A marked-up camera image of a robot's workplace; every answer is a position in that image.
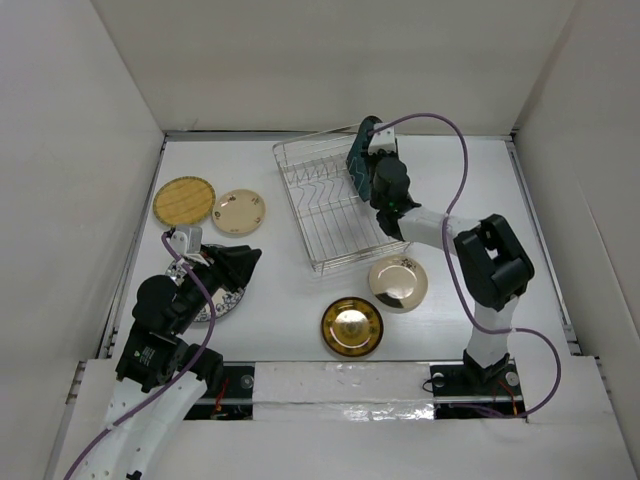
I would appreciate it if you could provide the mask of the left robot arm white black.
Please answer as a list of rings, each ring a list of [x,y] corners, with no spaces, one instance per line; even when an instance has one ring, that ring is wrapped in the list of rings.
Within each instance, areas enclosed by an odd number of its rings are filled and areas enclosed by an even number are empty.
[[[102,430],[66,478],[154,478],[171,437],[196,401],[225,390],[222,355],[205,342],[187,344],[181,336],[203,310],[217,315],[217,291],[244,291],[261,255],[247,245],[205,245],[195,259],[174,256],[184,272],[181,282],[160,274],[139,286]]]

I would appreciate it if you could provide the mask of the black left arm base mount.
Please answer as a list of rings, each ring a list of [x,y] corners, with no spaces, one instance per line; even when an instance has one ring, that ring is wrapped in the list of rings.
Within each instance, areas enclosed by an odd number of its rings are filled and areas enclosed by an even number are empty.
[[[186,420],[238,421],[253,419],[254,363],[225,363],[221,384],[209,390],[188,411]]]

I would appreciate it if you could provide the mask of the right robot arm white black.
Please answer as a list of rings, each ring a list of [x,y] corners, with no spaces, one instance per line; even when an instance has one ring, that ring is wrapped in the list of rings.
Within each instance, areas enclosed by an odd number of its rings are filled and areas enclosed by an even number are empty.
[[[409,194],[407,167],[395,152],[371,155],[354,147],[346,165],[358,194],[376,211],[387,236],[438,248],[446,261],[451,255],[457,258],[474,299],[462,381],[474,393],[486,392],[509,361],[514,311],[535,274],[510,224],[498,214],[468,220],[421,206]]]

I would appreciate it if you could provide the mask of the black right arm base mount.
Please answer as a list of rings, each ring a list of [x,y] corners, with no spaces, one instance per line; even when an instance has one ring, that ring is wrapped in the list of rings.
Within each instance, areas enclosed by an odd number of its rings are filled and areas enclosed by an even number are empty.
[[[437,420],[510,418],[525,411],[512,359],[486,379],[464,360],[431,363],[421,388],[431,396]]]

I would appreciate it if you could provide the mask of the dark teal square plate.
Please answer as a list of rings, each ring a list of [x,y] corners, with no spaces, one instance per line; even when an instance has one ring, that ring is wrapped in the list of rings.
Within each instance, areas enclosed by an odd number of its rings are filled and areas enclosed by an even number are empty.
[[[368,202],[371,198],[370,179],[367,167],[368,146],[371,141],[369,132],[382,120],[377,116],[367,116],[359,125],[356,138],[349,150],[346,166],[353,186],[360,199]]]

